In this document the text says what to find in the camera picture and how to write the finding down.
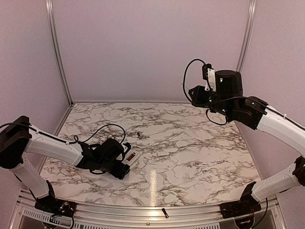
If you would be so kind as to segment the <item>white remote control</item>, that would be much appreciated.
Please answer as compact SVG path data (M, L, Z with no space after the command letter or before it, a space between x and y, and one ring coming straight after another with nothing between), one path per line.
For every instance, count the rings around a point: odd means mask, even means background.
M140 157L140 153L137 152L128 152L123 160L123 163L132 166Z

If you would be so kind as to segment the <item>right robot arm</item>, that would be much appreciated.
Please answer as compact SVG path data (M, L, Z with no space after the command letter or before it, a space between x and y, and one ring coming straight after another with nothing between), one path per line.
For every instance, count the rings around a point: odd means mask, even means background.
M205 86L188 91L195 107L207 108L225 116L226 121L237 121L245 126L267 133L284 142L300 156L286 169L248 185L236 203L236 210L245 214L255 202L305 184L305 128L286 115L279 113L267 102L243 96L242 77L232 70L207 69L203 72Z

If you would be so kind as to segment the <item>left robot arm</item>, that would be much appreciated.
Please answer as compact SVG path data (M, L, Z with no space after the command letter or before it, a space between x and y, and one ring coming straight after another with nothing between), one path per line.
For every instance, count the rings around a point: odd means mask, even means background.
M102 144L88 144L77 136L73 141L61 139L32 125L27 116L2 124L0 129L1 168L11 171L49 212L57 212L60 201L55 197L49 181L40 176L24 153L55 158L76 168L89 170L94 175L110 173L115 178L124 179L130 171L129 165L123 163L131 149L129 143L113 138Z

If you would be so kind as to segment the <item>white battery cover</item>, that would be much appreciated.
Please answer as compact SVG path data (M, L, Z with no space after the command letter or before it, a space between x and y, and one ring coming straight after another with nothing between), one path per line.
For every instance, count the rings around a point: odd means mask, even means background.
M169 152L158 152L158 156L168 156Z

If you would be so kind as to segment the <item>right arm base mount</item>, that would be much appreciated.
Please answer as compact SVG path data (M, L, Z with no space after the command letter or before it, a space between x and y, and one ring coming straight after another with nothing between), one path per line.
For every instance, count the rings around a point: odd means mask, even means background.
M259 203L250 203L248 201L240 200L226 202L220 205L220 212L224 219L253 214L261 209L262 208Z

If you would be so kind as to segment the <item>black gold battery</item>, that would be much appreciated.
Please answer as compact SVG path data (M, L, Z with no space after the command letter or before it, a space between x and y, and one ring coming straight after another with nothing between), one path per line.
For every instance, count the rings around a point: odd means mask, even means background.
M165 208L162 208L162 212L164 213L164 215L165 215L165 217L166 217L166 218L168 218L168 217L169 217L169 215L167 214L167 212L166 212Z

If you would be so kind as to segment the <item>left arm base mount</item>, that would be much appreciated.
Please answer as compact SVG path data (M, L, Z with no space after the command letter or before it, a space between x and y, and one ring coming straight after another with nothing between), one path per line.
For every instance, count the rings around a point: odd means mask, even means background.
M76 209L76 203L73 201L58 199L50 204L35 203L35 208L53 215L60 215L65 217L73 217Z

